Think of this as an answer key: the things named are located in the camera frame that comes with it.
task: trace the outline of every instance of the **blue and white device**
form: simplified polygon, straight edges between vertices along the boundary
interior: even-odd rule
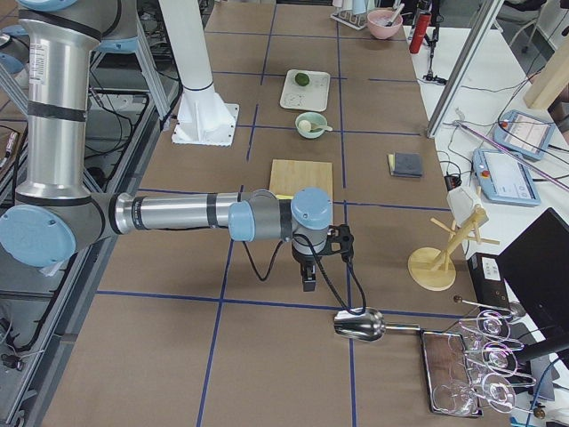
[[[498,149],[475,149],[474,173],[488,200],[506,205],[537,206],[541,203],[530,171]]]
[[[553,122],[512,109],[495,127],[494,140],[526,158],[541,160],[554,131]]]

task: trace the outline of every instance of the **white table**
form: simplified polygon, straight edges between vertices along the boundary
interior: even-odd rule
[[[409,28],[405,28],[405,33],[408,34],[408,32]],[[450,76],[468,35],[468,28],[440,29],[439,42],[433,61],[433,71],[436,75],[444,78]],[[429,68],[429,48],[423,45],[419,53],[412,56],[416,76],[422,80]],[[524,80],[525,73],[519,66],[503,36],[498,30],[491,30],[486,35],[485,41],[472,61],[462,85],[497,90],[517,85]],[[525,106],[523,96],[529,87],[530,84],[526,84],[508,105],[506,110],[519,109],[521,111],[528,111],[533,116],[550,121],[551,117],[547,110],[529,110]],[[431,117],[443,89],[444,87],[442,85],[421,84],[421,95],[428,117]],[[469,122],[481,125],[494,123],[514,91],[515,89],[510,89],[498,93],[490,93],[462,87],[458,91],[453,106],[445,118],[445,123],[451,123],[453,120],[459,118],[459,114],[455,112],[455,109],[458,109],[464,115],[464,119]],[[492,129],[491,126],[468,126],[475,130],[482,131],[483,133],[487,133]],[[443,126],[438,131],[435,138],[437,149],[448,153],[450,160],[456,163],[463,172],[467,172],[470,169],[469,162],[460,156],[456,156],[448,149],[451,138],[453,137],[452,149],[467,158],[472,158],[473,150],[480,147],[481,141],[462,130],[454,132],[454,136],[453,132],[454,127],[450,125]],[[565,139],[557,130],[551,143],[558,147],[567,148]],[[486,148],[491,148],[488,144],[485,144],[485,146]],[[569,155],[566,153],[557,152],[555,150],[552,151],[561,158],[569,161]],[[439,158],[440,160],[449,159],[444,153],[439,153]],[[547,154],[545,158],[535,165],[552,176],[566,174],[569,170],[568,165],[562,164]],[[446,171],[447,164],[442,163],[441,167],[443,171]],[[449,167],[449,172],[456,172],[454,166],[451,165]],[[464,174],[462,180],[463,186],[470,185],[472,189],[475,189],[478,185],[477,179],[474,176],[469,180],[468,175]],[[485,209],[490,221],[481,229],[481,234],[486,238],[498,239],[501,243],[499,245],[477,245],[476,242],[471,242],[468,247],[467,257],[470,257],[475,252],[499,254],[548,207],[554,207],[561,217],[566,222],[569,222],[569,193],[549,182],[536,183],[536,186],[541,197],[541,205],[536,207],[499,205],[489,202],[484,199],[483,196],[483,202],[485,203]],[[511,292],[511,289],[509,289],[509,297],[510,300],[516,300],[516,296]],[[537,328],[528,316],[525,316],[524,323],[529,330]],[[534,337],[538,341],[544,338],[539,332],[534,334]],[[565,365],[561,362],[556,364],[556,369],[561,374],[561,378],[557,380],[557,383],[569,386],[569,370],[567,370]],[[518,399],[518,405],[521,407],[529,407],[529,401],[529,396],[523,395]],[[558,413],[560,408],[569,408],[569,392],[557,389],[556,401],[547,404],[546,412],[553,414],[554,411],[557,410]],[[557,419],[569,423],[569,409],[567,409],[563,415],[564,416],[557,415]],[[525,422],[525,414],[518,413],[515,414],[515,416],[518,421],[523,420],[523,422]],[[545,422],[532,419],[531,424],[545,425]]]

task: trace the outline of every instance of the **computer monitor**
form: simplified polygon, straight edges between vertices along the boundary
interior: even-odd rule
[[[569,348],[569,225],[549,208],[496,261],[535,325],[545,328],[547,342],[525,349],[527,359],[554,351],[568,357],[559,350]]]

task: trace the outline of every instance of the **white tray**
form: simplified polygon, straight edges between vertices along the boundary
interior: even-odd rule
[[[296,73],[309,76],[310,83],[300,86],[294,81]],[[281,94],[281,107],[284,109],[303,109],[307,111],[324,111],[328,106],[328,89],[330,75],[322,71],[305,69],[289,69],[284,80]]]

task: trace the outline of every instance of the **office chair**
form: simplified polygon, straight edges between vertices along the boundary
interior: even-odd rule
[[[529,44],[532,42],[533,36],[535,35],[535,30],[537,29],[537,21],[540,18],[541,10],[543,9],[543,5],[545,5],[546,2],[547,0],[525,0],[523,3],[508,1],[504,3],[504,5],[500,8],[496,19],[520,26],[519,30],[509,41],[509,47],[512,47],[522,31],[533,26],[530,38],[522,48],[522,53],[527,52]]]

